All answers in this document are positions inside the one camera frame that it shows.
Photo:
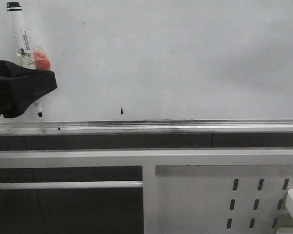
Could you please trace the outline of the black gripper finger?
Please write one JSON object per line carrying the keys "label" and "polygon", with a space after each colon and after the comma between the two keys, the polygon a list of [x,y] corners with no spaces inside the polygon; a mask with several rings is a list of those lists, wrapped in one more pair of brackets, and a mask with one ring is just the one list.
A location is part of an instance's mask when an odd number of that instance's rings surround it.
{"label": "black gripper finger", "polygon": [[32,103],[56,88],[54,72],[0,60],[0,116],[19,117]]}

